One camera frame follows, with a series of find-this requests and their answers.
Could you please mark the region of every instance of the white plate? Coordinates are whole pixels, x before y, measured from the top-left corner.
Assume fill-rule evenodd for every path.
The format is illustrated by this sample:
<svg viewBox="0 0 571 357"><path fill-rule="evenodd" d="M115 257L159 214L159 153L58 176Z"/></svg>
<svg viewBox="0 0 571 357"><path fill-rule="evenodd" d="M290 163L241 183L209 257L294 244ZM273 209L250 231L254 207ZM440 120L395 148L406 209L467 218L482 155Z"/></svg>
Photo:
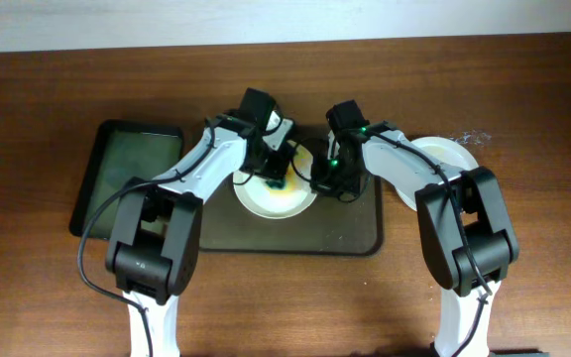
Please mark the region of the white plate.
<svg viewBox="0 0 571 357"><path fill-rule="evenodd" d="M313 157L303 146L296 149L294 164L296 169L305 177L310 177ZM235 172L233 182L243 182L248 174ZM263 178L253 177L246 184L234 185L235 194L251 212L258 216L270 219L283 219L301 213L316 198L311 191L309 183L301 179L292 168L287 167L285 174L285 187L283 189L270 188Z"/></svg>
<svg viewBox="0 0 571 357"><path fill-rule="evenodd" d="M435 159L448 165L456 166L464 170L472 170L479 166L475 158L473 158L466 148L452 140L439 137L425 137L415 139L412 143ZM404 192L400 192L397 188L396 192L407 206L412 210L416 210L414 194L409 196Z"/></svg>

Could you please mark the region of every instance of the table surface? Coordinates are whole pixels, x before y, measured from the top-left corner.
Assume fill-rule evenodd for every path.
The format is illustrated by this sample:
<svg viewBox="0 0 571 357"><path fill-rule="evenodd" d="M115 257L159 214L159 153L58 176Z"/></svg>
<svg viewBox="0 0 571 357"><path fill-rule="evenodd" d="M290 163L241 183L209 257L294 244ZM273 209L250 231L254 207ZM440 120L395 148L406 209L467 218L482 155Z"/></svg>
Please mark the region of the table surface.
<svg viewBox="0 0 571 357"><path fill-rule="evenodd" d="M500 180L520 244L493 350L571 356L571 34L0 54L0 356L125 356L127 308L80 281L67 223L99 123L193 131L271 93L300 123L356 99L410 137L454 138ZM415 213L385 185L368 259L201 254L178 340L197 356L347 356L427 346L439 288ZM106 243L88 245L105 287Z"/></svg>

